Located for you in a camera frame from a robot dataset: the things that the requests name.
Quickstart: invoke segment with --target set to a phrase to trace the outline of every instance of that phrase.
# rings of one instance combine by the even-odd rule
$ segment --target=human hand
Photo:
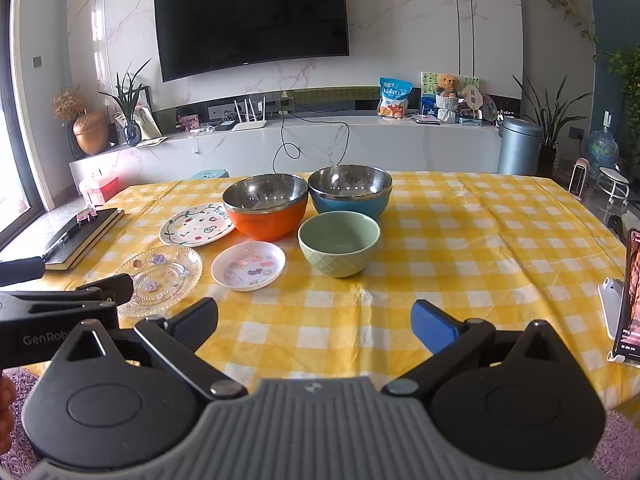
[[[15,400],[15,385],[9,378],[0,376],[0,455],[11,449],[14,414],[10,406]]]

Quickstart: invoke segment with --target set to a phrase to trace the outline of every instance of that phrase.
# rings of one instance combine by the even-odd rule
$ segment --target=teddy bear
[[[440,74],[438,82],[433,85],[433,91],[442,97],[456,97],[458,78],[453,74]]]

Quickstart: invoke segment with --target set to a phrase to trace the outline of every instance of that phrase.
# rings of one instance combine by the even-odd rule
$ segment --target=black television screen
[[[345,0],[154,0],[162,79],[297,57],[348,56]]]

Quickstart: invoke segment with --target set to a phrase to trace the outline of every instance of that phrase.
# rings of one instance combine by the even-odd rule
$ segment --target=dried flower
[[[73,121],[78,118],[78,114],[84,110],[80,87],[65,88],[51,100],[53,115],[57,119]]]

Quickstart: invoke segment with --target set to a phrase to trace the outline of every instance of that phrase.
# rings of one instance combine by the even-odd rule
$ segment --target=trash can
[[[530,121],[507,117],[500,125],[498,173],[535,175],[542,142],[542,128]]]

